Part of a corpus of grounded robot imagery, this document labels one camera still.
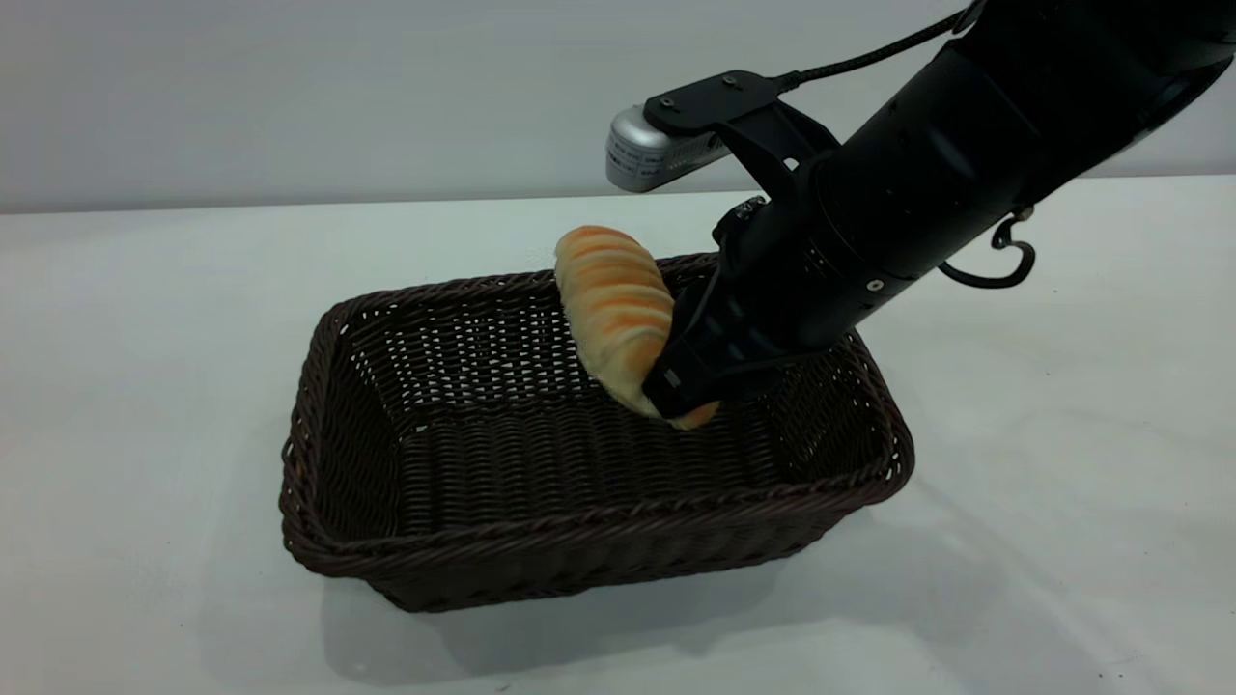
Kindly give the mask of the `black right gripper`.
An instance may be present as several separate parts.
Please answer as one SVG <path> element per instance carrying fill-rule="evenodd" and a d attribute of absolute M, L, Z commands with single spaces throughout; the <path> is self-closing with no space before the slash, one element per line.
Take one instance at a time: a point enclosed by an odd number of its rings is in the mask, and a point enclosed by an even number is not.
<path fill-rule="evenodd" d="M 759 399 L 775 365 L 829 350 L 913 282 L 847 237 L 819 181 L 792 195 L 755 195 L 714 225 L 719 263 L 677 296 L 666 348 L 643 382 L 658 416 Z"/>

